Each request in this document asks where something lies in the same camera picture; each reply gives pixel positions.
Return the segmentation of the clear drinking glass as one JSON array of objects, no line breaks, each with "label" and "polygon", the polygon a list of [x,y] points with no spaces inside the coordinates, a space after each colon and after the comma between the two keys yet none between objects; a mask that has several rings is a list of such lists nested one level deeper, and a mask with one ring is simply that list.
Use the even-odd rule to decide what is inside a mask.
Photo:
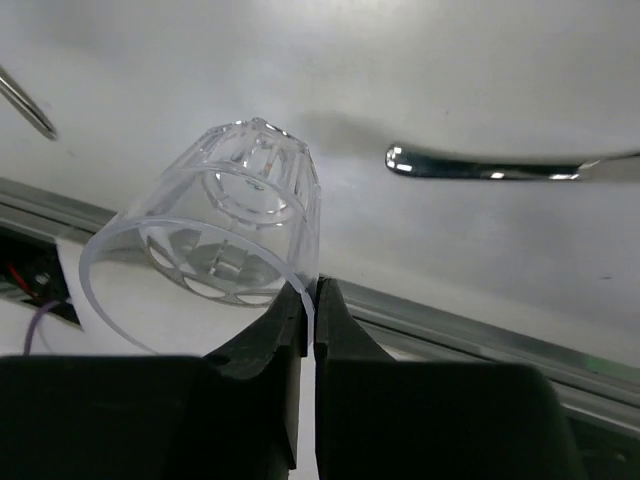
[{"label": "clear drinking glass", "polygon": [[320,205],[303,141],[261,118],[208,130],[85,245],[99,334],[124,351],[204,355],[285,290],[310,327]]}]

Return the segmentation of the silver fork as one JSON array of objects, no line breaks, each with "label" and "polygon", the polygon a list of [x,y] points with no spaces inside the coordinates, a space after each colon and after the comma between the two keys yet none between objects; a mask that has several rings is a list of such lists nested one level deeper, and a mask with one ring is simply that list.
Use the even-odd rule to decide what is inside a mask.
[{"label": "silver fork", "polygon": [[53,123],[4,67],[0,72],[1,95],[41,135],[56,141],[58,134]]}]

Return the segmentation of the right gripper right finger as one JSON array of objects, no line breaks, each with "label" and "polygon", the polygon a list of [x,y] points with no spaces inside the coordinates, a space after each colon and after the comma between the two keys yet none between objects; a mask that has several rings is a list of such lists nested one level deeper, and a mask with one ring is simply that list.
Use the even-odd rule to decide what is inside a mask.
[{"label": "right gripper right finger", "polygon": [[350,314],[336,279],[321,277],[316,294],[315,361],[355,359],[393,362],[388,354]]}]

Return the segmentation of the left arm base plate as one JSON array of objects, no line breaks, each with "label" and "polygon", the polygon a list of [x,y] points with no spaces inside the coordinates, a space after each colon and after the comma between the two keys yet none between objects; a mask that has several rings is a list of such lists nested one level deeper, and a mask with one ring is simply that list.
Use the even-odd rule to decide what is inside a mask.
[{"label": "left arm base plate", "polygon": [[39,308],[50,301],[52,313],[80,325],[53,243],[1,227],[1,298]]}]

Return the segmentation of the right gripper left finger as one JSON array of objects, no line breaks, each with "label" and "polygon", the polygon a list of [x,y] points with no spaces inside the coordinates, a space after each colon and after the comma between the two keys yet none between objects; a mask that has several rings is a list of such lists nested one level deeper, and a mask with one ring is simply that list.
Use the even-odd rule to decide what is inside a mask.
[{"label": "right gripper left finger", "polygon": [[220,376],[212,407],[217,470],[293,470],[307,316],[282,287],[267,311],[206,356]]}]

